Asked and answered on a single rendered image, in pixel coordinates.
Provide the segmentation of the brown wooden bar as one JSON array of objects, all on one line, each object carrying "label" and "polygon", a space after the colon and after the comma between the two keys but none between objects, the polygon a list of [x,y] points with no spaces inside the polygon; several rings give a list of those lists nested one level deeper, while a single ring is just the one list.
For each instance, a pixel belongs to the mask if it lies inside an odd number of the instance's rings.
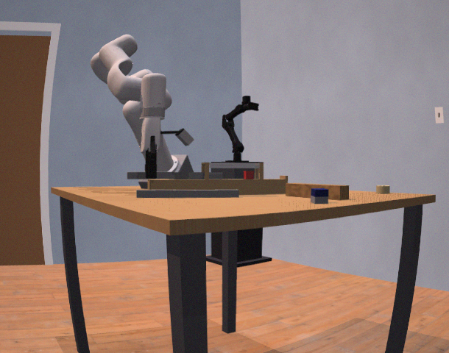
[{"label": "brown wooden bar", "polygon": [[349,185],[286,183],[286,196],[311,198],[311,188],[328,189],[328,199],[331,200],[349,199]]}]

